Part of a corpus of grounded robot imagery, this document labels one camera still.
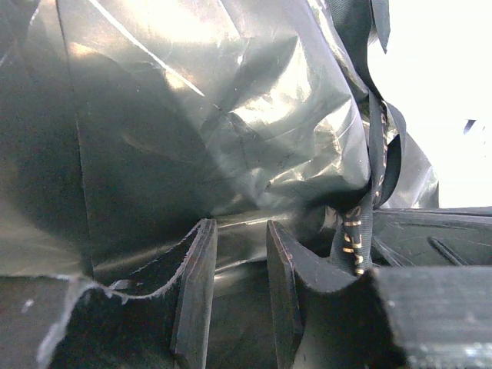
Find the nylon webbing strap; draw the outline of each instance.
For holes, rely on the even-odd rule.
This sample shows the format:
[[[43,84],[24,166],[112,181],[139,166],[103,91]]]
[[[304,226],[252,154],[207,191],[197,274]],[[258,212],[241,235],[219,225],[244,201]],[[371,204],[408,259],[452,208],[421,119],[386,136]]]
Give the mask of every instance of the nylon webbing strap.
[[[330,253],[332,264],[346,272],[357,275],[363,274],[372,265],[373,209],[386,202],[396,187],[400,176],[405,143],[404,136],[406,134],[403,115],[393,105],[388,104],[386,109],[381,94],[372,81],[367,65],[367,43],[373,22],[379,28],[379,37],[383,38],[381,44],[384,48],[387,44],[385,32],[389,36],[389,12],[388,16],[386,16],[385,12],[388,8],[387,4],[384,4],[385,2],[386,0],[380,0],[379,2],[373,0],[372,3],[368,0],[363,2],[330,0],[330,5],[335,7],[335,26],[337,26],[337,23],[339,24],[341,28],[340,37],[346,45],[354,67],[370,90],[368,154],[371,166],[371,189],[355,208],[340,213],[342,223],[335,232]],[[359,32],[359,42],[349,44],[351,46],[347,46],[346,42],[354,39],[354,31],[348,29],[346,23],[341,24],[341,21],[348,18],[349,13],[357,13],[358,15],[358,17],[355,17],[355,14],[351,14],[353,19],[357,19],[358,24],[357,26],[354,25],[354,27]],[[361,38],[365,40],[364,43],[360,43]],[[399,135],[387,146],[385,137],[388,129],[388,113],[393,118]]]

